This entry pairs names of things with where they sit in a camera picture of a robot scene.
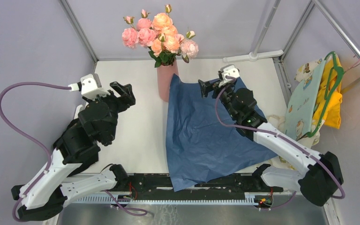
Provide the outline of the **white clothes rack stand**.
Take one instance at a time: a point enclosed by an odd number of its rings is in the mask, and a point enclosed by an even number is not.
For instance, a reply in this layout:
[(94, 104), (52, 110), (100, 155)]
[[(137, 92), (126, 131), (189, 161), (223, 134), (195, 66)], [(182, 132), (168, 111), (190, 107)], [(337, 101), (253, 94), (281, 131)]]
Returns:
[(276, 50), (276, 51), (270, 51), (270, 52), (259, 52), (259, 49), (262, 45), (262, 42), (266, 36), (266, 33), (270, 27), (270, 24), (274, 18), (274, 15), (277, 11), (277, 8), (280, 4), (281, 0), (276, 0), (274, 2), (273, 7), (271, 8), (271, 11), (269, 13), (269, 16), (264, 24), (264, 27), (260, 33), (260, 36), (257, 40), (257, 43), (255, 44), (255, 47), (253, 48), (253, 51), (251, 51), (247, 55), (240, 55), (240, 56), (232, 56), (232, 57), (224, 57), (223, 62), (224, 63), (231, 63), (231, 62), (241, 62), (241, 61), (250, 61), (254, 62), (260, 59), (267, 59), (267, 58), (275, 58), (282, 56), (284, 54), (283, 50)]

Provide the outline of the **pink cylindrical vase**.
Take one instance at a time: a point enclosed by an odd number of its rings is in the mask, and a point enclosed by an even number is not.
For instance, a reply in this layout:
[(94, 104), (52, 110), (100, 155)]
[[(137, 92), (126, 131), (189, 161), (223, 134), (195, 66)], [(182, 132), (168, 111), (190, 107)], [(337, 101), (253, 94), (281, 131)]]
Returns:
[(157, 68), (158, 93), (164, 102), (169, 101), (170, 85), (174, 75), (179, 75), (176, 60), (169, 66), (161, 65)]

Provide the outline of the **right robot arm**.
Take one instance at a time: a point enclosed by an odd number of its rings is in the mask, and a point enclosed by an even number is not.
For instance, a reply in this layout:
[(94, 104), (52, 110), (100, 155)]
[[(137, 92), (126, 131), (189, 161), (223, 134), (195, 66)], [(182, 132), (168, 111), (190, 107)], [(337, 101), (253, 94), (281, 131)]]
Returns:
[(252, 178), (253, 188), (264, 191), (268, 187), (281, 187), (301, 192), (316, 206), (323, 206), (331, 198), (344, 199), (344, 179), (338, 157), (330, 151), (322, 154), (305, 147), (279, 131), (255, 110), (257, 101), (253, 92), (247, 88), (234, 90), (235, 83), (233, 78), (225, 84), (220, 80), (198, 81), (202, 97), (212, 93), (215, 106), (222, 103), (235, 122), (225, 124), (217, 116), (223, 126), (236, 128), (241, 136), (268, 148), (294, 167), (258, 167)]

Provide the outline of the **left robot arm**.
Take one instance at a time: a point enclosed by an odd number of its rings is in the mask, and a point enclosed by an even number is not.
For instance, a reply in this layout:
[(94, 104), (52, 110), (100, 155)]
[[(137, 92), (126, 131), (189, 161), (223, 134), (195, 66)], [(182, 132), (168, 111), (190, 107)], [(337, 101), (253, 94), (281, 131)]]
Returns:
[(120, 164), (109, 164), (97, 175), (66, 183), (65, 179), (85, 171), (98, 161), (101, 146), (115, 139), (119, 113), (135, 104), (132, 85), (112, 82), (109, 90), (95, 82), (78, 82), (87, 105), (80, 109), (47, 152), (47, 162), (34, 178), (12, 187), (16, 201), (13, 217), (19, 222), (44, 221), (59, 214), (72, 202), (99, 191), (128, 187), (129, 177)]

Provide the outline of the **light green printed garment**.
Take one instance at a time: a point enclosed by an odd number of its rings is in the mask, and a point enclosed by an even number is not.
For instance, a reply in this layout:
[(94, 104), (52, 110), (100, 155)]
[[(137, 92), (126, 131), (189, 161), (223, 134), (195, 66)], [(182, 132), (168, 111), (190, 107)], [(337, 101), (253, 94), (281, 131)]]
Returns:
[(319, 132), (312, 137), (307, 137), (307, 133), (313, 132), (317, 126), (313, 114), (325, 63), (321, 58), (297, 70), (295, 80), (298, 84), (289, 100), (284, 121), (279, 125), (285, 135), (308, 148), (319, 141)]

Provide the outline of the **pink artificial flower bunch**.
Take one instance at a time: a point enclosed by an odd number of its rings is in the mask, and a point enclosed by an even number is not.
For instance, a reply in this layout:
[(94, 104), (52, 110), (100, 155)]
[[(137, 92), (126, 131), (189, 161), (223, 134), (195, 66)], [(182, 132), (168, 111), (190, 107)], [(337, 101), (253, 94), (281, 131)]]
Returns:
[(172, 66), (179, 55), (180, 41), (177, 37), (159, 34), (149, 47), (149, 55), (155, 60), (154, 67)]

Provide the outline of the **blue flower wrapping paper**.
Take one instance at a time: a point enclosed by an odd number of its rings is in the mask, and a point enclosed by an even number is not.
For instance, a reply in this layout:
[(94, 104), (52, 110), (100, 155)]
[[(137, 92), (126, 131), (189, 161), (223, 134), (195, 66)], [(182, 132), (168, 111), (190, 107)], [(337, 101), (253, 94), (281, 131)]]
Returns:
[(184, 83), (176, 75), (170, 85), (165, 147), (174, 187), (180, 191), (276, 157), (268, 148), (241, 136), (233, 121), (212, 96), (202, 98), (197, 83)]

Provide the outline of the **single pink flower stem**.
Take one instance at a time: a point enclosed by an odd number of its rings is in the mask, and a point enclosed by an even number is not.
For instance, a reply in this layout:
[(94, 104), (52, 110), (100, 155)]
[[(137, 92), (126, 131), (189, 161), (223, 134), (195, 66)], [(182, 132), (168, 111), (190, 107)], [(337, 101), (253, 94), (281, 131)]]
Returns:
[(136, 24), (138, 43), (142, 47), (151, 47), (157, 36), (156, 31), (152, 28), (152, 21), (148, 18), (148, 15), (149, 12), (143, 9), (141, 11), (141, 18)]

